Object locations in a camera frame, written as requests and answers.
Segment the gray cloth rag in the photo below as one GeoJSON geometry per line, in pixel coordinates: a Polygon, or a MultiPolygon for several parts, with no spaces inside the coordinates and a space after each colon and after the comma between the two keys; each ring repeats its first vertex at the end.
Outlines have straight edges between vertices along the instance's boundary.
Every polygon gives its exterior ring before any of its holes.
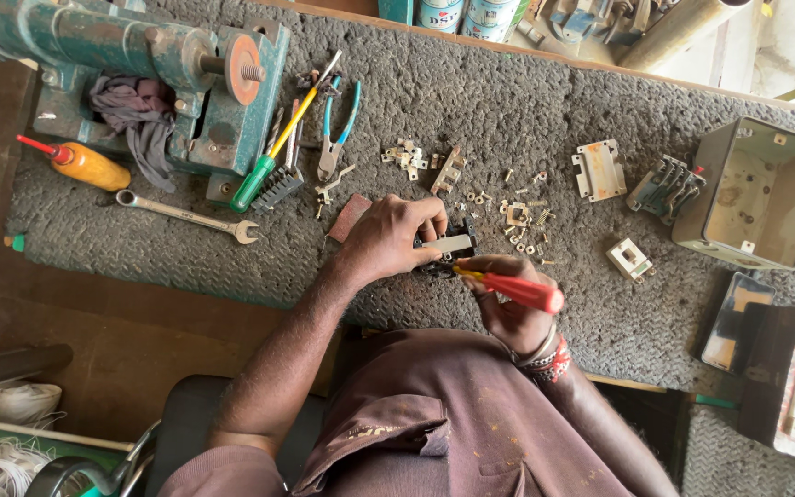
{"type": "Polygon", "coordinates": [[[173,166],[164,158],[164,145],[174,126],[173,108],[164,97],[170,89],[164,83],[134,76],[101,76],[89,93],[91,109],[100,112],[115,131],[125,132],[139,171],[155,186],[168,193],[173,166]]]}

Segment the bench vise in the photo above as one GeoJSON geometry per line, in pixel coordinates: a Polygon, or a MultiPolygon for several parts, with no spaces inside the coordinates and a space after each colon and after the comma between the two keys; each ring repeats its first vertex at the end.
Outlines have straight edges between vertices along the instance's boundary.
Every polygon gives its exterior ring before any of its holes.
{"type": "Polygon", "coordinates": [[[168,161],[211,176],[207,197],[228,203],[263,152],[290,31],[249,18],[214,33],[145,10],[137,0],[0,0],[0,59],[38,62],[36,131],[116,159],[131,157],[125,136],[94,118],[88,90],[104,71],[163,81],[176,94],[168,161]]]}

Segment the wire cutter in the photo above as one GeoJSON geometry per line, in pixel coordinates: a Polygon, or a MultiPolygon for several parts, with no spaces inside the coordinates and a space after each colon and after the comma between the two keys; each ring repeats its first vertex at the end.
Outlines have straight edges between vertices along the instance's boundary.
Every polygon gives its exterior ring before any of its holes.
{"type": "MultiPolygon", "coordinates": [[[[335,76],[333,78],[333,89],[339,87],[341,77],[335,76]]],[[[326,181],[330,179],[333,172],[337,168],[337,159],[339,152],[342,151],[342,146],[346,143],[348,133],[351,127],[354,126],[354,118],[358,116],[358,103],[360,102],[360,81],[354,83],[354,102],[351,104],[351,114],[348,117],[346,128],[342,134],[339,135],[339,140],[336,143],[330,142],[330,107],[333,105],[333,96],[327,97],[327,103],[324,105],[324,140],[321,147],[321,161],[318,163],[318,179],[326,181]]]]}

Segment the rusty metal disc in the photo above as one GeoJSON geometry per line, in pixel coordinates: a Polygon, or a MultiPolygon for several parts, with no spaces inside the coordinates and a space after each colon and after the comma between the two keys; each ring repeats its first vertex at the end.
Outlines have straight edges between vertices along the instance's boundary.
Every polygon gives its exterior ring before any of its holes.
{"type": "Polygon", "coordinates": [[[259,82],[245,80],[241,76],[241,67],[244,65],[259,65],[259,51],[256,43],[248,35],[238,35],[232,38],[229,48],[226,49],[225,79],[229,95],[241,105],[248,105],[256,97],[259,82]]]}

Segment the man's hand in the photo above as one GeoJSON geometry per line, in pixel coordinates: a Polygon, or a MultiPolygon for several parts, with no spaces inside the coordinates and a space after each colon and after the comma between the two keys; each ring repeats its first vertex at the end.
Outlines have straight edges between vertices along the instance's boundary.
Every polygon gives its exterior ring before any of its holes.
{"type": "MultiPolygon", "coordinates": [[[[536,268],[529,261],[508,255],[478,255],[468,259],[458,259],[456,263],[460,268],[470,271],[522,277],[554,288],[558,285],[550,277],[536,272],[536,268]]],[[[483,325],[493,336],[521,358],[530,356],[542,346],[554,319],[550,314],[530,309],[515,301],[500,303],[495,292],[487,290],[479,279],[462,276],[462,280],[477,299],[483,325]]],[[[552,344],[554,348],[557,345],[558,341],[552,344]]]]}
{"type": "Polygon", "coordinates": [[[340,274],[358,288],[381,277],[409,272],[436,261],[441,251],[413,248],[416,231],[423,242],[434,242],[447,229],[444,202],[436,197],[407,202],[389,194],[364,212],[346,237],[335,263],[340,274]]]}

